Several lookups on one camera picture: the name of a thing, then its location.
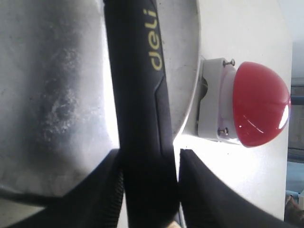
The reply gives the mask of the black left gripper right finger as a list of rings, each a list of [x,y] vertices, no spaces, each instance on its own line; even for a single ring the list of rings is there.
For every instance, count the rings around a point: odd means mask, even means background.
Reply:
[[[189,228],[302,228],[304,212],[291,196],[280,220],[223,183],[192,150],[181,150],[179,191]]]

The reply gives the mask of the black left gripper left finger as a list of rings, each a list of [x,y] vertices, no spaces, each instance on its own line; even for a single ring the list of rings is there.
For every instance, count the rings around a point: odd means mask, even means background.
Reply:
[[[118,150],[104,160],[72,191],[13,228],[115,228],[123,196]]]

